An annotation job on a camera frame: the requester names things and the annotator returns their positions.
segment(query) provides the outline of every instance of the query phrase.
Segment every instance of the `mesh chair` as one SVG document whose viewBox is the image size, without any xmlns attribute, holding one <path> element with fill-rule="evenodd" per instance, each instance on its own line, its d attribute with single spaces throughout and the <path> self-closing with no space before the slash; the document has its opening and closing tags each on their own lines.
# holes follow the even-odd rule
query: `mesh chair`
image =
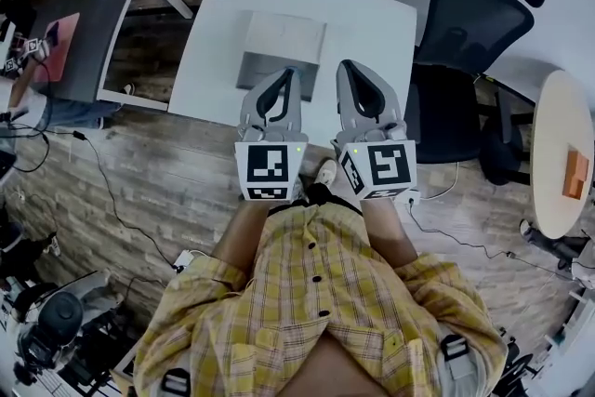
<svg viewBox="0 0 595 397">
<path fill-rule="evenodd" d="M 525 0 L 540 7 L 545 0 Z M 442 164 L 479 156 L 481 131 L 474 81 L 535 21 L 519 0 L 430 0 L 416 50 L 413 100 L 405 121 L 418 125 L 417 161 Z"/>
</svg>

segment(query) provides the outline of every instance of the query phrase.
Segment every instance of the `dark desk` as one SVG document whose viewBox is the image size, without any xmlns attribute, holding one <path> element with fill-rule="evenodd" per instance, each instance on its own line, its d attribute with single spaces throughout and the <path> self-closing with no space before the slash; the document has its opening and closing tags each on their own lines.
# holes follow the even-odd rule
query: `dark desk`
<svg viewBox="0 0 595 397">
<path fill-rule="evenodd" d="M 79 13 L 62 79 L 52 83 L 56 98 L 93 102 L 96 99 L 126 102 L 149 108 L 166 110 L 159 101 L 128 97 L 103 89 L 105 75 L 112 57 L 113 46 L 131 0 L 41 0 L 35 7 L 37 19 L 31 38 L 43 37 L 47 25 L 69 15 Z M 192 12 L 182 0 L 167 0 L 187 19 Z M 44 87 L 43 83 L 33 87 Z"/>
</svg>

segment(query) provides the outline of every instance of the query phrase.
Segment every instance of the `shoe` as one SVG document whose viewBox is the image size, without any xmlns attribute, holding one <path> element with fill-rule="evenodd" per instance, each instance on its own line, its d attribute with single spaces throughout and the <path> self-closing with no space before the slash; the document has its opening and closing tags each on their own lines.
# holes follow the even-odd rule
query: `shoe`
<svg viewBox="0 0 595 397">
<path fill-rule="evenodd" d="M 62 252 L 60 250 L 60 245 L 58 245 L 58 240 L 56 239 L 56 237 L 52 238 L 52 243 L 48 247 L 48 250 L 54 257 L 59 257 L 61 255 Z"/>
<path fill-rule="evenodd" d="M 124 297 L 122 296 L 121 293 L 115 294 L 115 302 L 116 302 L 116 305 L 115 305 L 116 308 L 118 308 L 122 303 L 124 303 Z"/>
<path fill-rule="evenodd" d="M 335 182 L 337 177 L 337 161 L 333 159 L 327 159 L 323 166 L 318 169 L 318 175 L 316 176 L 315 184 L 323 184 L 330 188 Z"/>
<path fill-rule="evenodd" d="M 532 228 L 533 227 L 531 227 L 531 223 L 525 219 L 521 220 L 521 223 L 519 223 L 519 232 L 523 237 L 529 235 L 529 233 L 531 233 Z"/>
<path fill-rule="evenodd" d="M 124 93 L 125 95 L 133 96 L 136 90 L 137 90 L 137 87 L 134 86 L 134 83 L 128 83 L 120 90 L 120 93 Z"/>
<path fill-rule="evenodd" d="M 100 271 L 100 273 L 103 275 L 105 285 L 107 286 L 108 283 L 110 282 L 110 278 L 112 277 L 112 272 L 110 270 L 108 270 L 107 268 L 105 268 L 102 271 Z"/>
<path fill-rule="evenodd" d="M 296 200 L 307 200 L 306 193 L 304 192 L 304 183 L 299 176 L 296 177 L 294 190 L 291 192 L 291 202 L 293 203 Z"/>
</svg>

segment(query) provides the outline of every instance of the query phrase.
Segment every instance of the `orange pad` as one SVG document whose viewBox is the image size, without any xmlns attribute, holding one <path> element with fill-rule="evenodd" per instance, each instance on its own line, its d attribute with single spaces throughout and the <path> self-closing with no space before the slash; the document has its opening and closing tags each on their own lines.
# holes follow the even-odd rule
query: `orange pad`
<svg viewBox="0 0 595 397">
<path fill-rule="evenodd" d="M 579 151 L 569 151 L 566 162 L 566 178 L 562 195 L 579 200 L 588 174 L 588 159 Z"/>
</svg>

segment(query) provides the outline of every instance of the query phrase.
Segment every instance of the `black equipment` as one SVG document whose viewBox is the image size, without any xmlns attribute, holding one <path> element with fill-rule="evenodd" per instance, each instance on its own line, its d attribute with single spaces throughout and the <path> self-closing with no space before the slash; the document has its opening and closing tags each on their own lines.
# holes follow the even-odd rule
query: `black equipment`
<svg viewBox="0 0 595 397">
<path fill-rule="evenodd" d="M 58 292 L 44 304 L 37 323 L 19 337 L 19 354 L 34 373 L 52 369 L 60 351 L 76 337 L 83 305 L 71 293 Z"/>
<path fill-rule="evenodd" d="M 506 335 L 506 329 L 500 328 L 500 336 Z M 521 350 L 516 343 L 516 339 L 511 337 L 508 344 L 509 354 L 504 365 L 504 372 L 492 393 L 498 397 L 526 397 L 527 394 L 522 386 L 521 379 L 527 373 L 535 377 L 539 371 L 529 366 L 533 359 L 533 354 L 526 354 L 519 357 Z"/>
</svg>

